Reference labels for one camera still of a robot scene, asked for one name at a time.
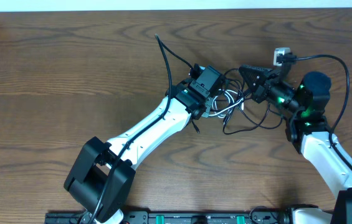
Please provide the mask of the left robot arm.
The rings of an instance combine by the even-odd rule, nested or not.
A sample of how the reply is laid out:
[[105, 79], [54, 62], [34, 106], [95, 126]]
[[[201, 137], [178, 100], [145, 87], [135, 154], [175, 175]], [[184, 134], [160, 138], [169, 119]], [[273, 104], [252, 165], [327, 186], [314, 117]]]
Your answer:
[[121, 135], [88, 140], [77, 156], [64, 189], [91, 214], [90, 223], [120, 223], [143, 160], [192, 120], [206, 117], [224, 83], [211, 66], [195, 65], [190, 77], [169, 88], [158, 107]]

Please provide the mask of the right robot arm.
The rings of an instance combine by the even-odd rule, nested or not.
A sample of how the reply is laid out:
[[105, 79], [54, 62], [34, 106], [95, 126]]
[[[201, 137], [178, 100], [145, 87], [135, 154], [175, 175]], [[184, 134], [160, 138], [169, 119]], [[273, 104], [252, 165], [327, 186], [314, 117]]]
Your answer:
[[283, 80], [288, 73], [285, 67], [242, 65], [239, 73], [254, 101], [268, 101], [290, 113], [285, 130], [288, 141], [310, 161], [336, 198], [333, 213], [313, 205], [292, 205], [279, 215], [278, 222], [352, 223], [352, 158], [324, 115], [330, 99], [330, 78], [321, 72], [309, 72], [299, 87], [293, 88]]

